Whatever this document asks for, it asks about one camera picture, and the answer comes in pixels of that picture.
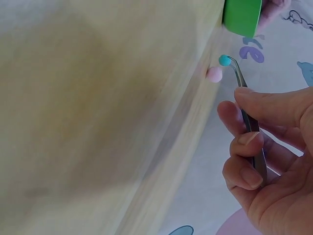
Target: hand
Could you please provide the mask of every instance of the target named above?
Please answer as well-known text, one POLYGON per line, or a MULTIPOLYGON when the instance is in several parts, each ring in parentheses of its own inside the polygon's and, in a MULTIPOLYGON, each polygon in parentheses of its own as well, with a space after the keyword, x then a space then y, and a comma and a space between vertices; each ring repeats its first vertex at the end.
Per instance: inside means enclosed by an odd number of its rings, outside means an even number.
POLYGON ((237 104, 218 106, 220 119, 235 139, 223 168, 228 189, 252 224, 264 235, 313 234, 313 88, 284 94, 260 94, 248 88, 235 91, 237 104), (239 107, 260 126, 304 154, 298 157, 264 133, 245 133, 239 107), (266 152, 268 181, 245 157, 266 152))
POLYGON ((258 30, 265 28, 281 12, 286 10, 291 0, 263 0, 258 30))

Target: wooden board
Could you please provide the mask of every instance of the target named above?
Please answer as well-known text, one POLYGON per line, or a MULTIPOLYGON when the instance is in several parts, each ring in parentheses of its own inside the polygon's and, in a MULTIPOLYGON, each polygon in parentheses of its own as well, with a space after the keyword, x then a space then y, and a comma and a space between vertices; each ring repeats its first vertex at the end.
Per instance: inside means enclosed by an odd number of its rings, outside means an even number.
POLYGON ((0 234, 157 233, 217 91, 223 4, 0 3, 0 234))

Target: white fabric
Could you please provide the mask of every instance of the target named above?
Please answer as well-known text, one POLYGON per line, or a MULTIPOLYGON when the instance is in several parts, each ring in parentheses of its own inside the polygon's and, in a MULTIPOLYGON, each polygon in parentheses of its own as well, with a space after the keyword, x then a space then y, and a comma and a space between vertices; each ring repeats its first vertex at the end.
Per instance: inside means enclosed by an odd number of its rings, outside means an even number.
MULTIPOLYGON (((242 59, 240 50, 244 54, 247 48, 242 47, 247 45, 242 37, 235 38, 230 55, 238 59, 249 87, 260 92, 280 93, 308 86, 298 62, 313 64, 313 28, 310 29, 310 24, 313 24, 313 1, 293 1, 290 9, 265 29, 263 36, 255 37, 263 49, 252 42, 248 43, 249 47, 258 49, 264 55, 263 63, 253 60, 250 53, 247 59, 242 59)), ((159 235, 168 235, 183 225, 191 225, 195 230, 194 235, 215 235, 221 225, 240 208, 228 192, 222 176, 232 136, 216 112, 220 101, 233 100, 236 87, 234 72, 226 69, 200 144, 159 235)))

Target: cartoon print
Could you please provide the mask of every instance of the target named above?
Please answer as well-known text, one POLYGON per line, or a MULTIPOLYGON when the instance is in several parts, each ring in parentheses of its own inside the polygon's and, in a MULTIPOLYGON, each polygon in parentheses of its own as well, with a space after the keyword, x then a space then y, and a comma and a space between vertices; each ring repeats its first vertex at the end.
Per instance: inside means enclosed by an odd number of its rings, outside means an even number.
POLYGON ((304 18, 302 18, 302 17, 300 16, 300 14, 299 14, 297 11, 295 11, 295 10, 291 10, 291 11, 289 12, 289 16, 288 16, 287 18, 284 18, 284 17, 283 17, 283 19, 284 19, 285 21, 291 21, 291 22, 294 23, 294 24, 301 24, 304 28, 307 28, 307 29, 313 31, 313 24, 308 23, 308 22, 307 22, 304 18))
MULTIPOLYGON (((256 37, 259 37, 260 39, 264 40, 265 36, 263 34, 257 35, 256 37)), ((264 55, 260 50, 263 50, 263 46, 261 43, 254 39, 254 38, 243 38, 243 43, 246 45, 245 47, 242 47, 239 51, 239 56, 246 60, 248 58, 248 54, 250 54, 251 58, 257 62, 257 63, 263 63, 264 62, 264 55)))
MULTIPOLYGON (((169 235, 193 235, 194 229, 189 226, 182 226, 169 235)), ((250 223, 243 209, 236 211, 217 231, 216 235, 262 235, 250 223)))
POLYGON ((194 234, 194 228, 189 225, 185 225, 178 229, 175 229, 169 235, 192 235, 192 234, 194 234))
POLYGON ((243 209, 236 211, 218 230, 216 235, 262 235, 250 223, 243 209))
POLYGON ((302 70, 302 75, 309 87, 313 87, 313 64, 308 62, 297 62, 297 65, 302 70))

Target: pink bead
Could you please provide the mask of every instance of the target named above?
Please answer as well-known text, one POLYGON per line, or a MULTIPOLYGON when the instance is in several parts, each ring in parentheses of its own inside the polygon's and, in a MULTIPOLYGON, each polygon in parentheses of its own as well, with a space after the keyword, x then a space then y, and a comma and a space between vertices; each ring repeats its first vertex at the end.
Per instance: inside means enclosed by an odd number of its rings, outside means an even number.
POLYGON ((206 72, 206 78, 211 82, 220 82, 223 77, 223 71, 220 67, 211 67, 206 72))

